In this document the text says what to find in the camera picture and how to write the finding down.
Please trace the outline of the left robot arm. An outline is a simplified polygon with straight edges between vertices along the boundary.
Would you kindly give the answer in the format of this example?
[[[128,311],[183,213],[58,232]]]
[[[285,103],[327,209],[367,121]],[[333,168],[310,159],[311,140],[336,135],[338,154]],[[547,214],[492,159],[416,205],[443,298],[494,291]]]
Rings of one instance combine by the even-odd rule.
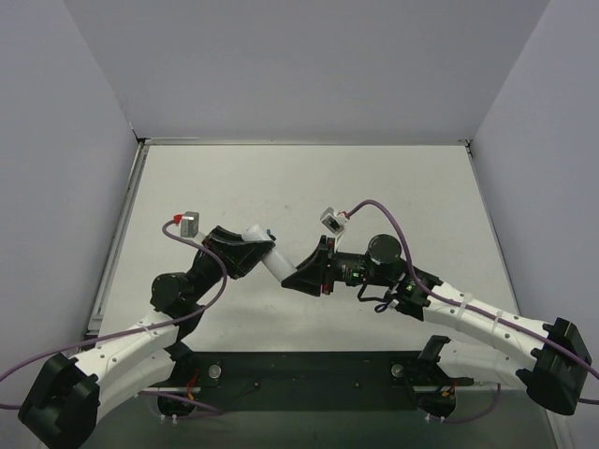
[[[124,331],[99,337],[93,348],[48,358],[18,410],[19,421],[49,448],[79,448],[109,412],[147,387],[183,384],[192,362],[176,351],[197,327],[206,306],[230,280],[246,276],[275,253],[259,226],[242,234],[217,226],[197,245],[191,267],[157,276],[151,309]]]

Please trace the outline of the white remote control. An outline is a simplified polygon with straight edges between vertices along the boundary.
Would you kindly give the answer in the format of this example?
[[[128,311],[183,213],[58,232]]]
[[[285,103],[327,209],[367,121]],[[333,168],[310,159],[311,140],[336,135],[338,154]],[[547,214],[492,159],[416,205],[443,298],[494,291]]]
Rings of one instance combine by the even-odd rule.
[[[247,228],[241,234],[241,237],[242,240],[246,242],[275,242],[273,237],[258,224],[254,224]],[[297,271],[293,263],[277,248],[277,246],[274,246],[262,259],[262,263],[279,283],[282,283]]]

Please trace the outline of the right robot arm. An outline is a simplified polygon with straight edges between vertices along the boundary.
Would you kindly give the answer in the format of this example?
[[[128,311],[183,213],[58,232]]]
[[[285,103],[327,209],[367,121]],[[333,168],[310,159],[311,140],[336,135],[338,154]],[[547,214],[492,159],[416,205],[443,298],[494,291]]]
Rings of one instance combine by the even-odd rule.
[[[577,327],[558,317],[552,323],[498,309],[454,288],[430,273],[410,269],[400,242],[380,234],[365,253],[343,253],[321,237],[311,255],[286,274],[282,287],[319,297],[336,282],[364,291],[381,286],[376,311],[397,311],[418,321],[446,326],[476,340],[463,345],[433,337],[420,356],[450,378],[470,378],[524,390],[538,405],[571,415],[592,364]]]

